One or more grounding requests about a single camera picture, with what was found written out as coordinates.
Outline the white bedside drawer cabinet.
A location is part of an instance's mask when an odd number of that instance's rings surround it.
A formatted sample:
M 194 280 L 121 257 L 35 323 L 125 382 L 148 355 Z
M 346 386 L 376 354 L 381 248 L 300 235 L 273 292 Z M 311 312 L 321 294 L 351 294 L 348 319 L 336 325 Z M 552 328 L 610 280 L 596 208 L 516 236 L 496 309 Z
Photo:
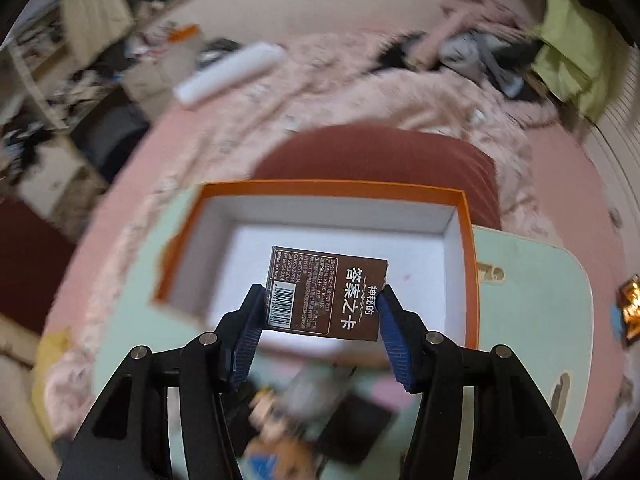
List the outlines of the white bedside drawer cabinet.
M 204 44 L 200 32 L 168 41 L 122 73 L 120 85 L 149 122 L 157 121 L 174 99 L 174 88 L 196 71 L 196 56 Z

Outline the bear plush with blue overalls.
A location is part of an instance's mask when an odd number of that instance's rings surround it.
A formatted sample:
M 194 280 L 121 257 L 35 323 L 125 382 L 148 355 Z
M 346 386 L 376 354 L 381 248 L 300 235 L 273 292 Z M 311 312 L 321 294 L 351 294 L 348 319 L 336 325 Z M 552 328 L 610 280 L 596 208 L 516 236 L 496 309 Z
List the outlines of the bear plush with blue overalls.
M 285 411 L 281 397 L 263 388 L 250 401 L 248 421 L 257 431 L 242 454 L 245 479 L 319 479 L 326 462 L 305 438 L 305 426 Z

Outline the green hanging garment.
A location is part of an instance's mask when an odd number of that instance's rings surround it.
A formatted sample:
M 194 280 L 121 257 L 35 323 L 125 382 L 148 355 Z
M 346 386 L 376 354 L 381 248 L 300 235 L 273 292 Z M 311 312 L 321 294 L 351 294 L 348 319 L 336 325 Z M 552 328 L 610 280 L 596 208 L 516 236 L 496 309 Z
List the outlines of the green hanging garment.
M 534 29 L 542 41 L 532 69 L 559 101 L 596 122 L 612 93 L 615 26 L 579 0 L 547 0 Z

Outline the pile of clothes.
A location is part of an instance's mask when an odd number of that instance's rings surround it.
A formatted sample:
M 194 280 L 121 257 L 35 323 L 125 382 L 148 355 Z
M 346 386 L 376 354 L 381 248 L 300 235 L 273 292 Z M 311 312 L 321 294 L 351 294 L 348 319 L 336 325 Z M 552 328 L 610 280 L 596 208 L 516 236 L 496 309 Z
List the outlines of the pile of clothes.
M 511 101 L 548 96 L 533 71 L 542 41 L 525 18 L 496 0 L 444 0 L 440 8 L 444 20 L 432 32 L 408 32 L 392 40 L 372 70 L 446 68 L 478 86 L 491 84 Z

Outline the red round cushion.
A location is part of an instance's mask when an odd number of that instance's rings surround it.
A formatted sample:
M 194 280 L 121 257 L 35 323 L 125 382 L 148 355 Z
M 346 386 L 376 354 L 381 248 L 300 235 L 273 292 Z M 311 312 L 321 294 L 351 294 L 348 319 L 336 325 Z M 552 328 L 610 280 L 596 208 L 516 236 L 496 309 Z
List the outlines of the red round cushion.
M 494 160 L 468 142 L 441 134 L 372 124 L 309 130 L 266 155 L 252 178 L 453 188 L 465 192 L 474 224 L 502 228 Z

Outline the white paper roll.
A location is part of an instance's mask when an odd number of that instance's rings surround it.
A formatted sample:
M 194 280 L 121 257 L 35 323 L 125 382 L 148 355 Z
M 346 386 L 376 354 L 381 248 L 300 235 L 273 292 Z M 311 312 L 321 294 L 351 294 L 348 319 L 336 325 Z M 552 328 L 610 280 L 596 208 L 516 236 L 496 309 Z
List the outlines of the white paper roll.
M 180 82 L 172 93 L 181 106 L 196 107 L 220 92 L 267 73 L 283 62 L 287 54 L 278 44 L 250 44 Z

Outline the brown card box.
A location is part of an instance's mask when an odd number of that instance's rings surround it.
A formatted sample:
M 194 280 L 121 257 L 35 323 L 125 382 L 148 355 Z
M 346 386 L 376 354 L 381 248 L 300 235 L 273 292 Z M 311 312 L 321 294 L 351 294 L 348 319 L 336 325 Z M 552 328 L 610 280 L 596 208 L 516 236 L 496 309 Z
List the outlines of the brown card box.
M 266 326 L 304 336 L 375 341 L 375 303 L 387 269 L 383 259 L 274 246 Z

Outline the orange cardboard box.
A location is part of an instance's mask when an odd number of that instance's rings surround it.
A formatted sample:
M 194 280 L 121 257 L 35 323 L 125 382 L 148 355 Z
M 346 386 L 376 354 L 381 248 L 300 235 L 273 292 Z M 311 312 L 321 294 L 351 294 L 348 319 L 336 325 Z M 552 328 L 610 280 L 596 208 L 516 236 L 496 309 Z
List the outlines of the orange cardboard box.
M 375 298 L 476 348 L 480 300 L 465 195 L 356 181 L 209 183 L 170 242 L 154 298 L 215 326 L 250 286 L 267 296 L 262 348 L 381 366 Z

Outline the pink floral blanket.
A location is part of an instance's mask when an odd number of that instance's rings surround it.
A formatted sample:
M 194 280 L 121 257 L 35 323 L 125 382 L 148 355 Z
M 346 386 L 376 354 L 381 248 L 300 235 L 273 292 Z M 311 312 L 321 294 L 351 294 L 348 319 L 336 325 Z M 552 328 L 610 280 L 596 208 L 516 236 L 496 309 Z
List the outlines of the pink floral blanket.
M 392 41 L 374 32 L 294 39 L 268 74 L 195 110 L 166 108 L 93 211 L 48 315 L 32 406 L 49 440 L 74 434 L 90 408 L 106 321 L 160 212 L 190 185 L 264 178 L 274 151 L 312 141 L 352 180 L 338 126 L 402 156 L 412 154 L 411 140 L 451 138 L 494 162 L 491 170 L 463 171 L 475 224 L 558 240 L 540 206 L 527 137 L 556 122 L 553 104 L 511 100 L 448 68 L 377 70 L 376 55 Z

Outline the black rectangular pouch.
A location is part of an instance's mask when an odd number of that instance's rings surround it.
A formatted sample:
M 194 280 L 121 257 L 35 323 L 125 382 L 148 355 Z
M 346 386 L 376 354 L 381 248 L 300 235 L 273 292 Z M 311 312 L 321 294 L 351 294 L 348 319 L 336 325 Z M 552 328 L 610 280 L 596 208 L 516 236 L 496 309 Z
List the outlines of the black rectangular pouch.
M 360 465 L 394 417 L 384 406 L 349 393 L 321 431 L 316 449 L 328 460 Z

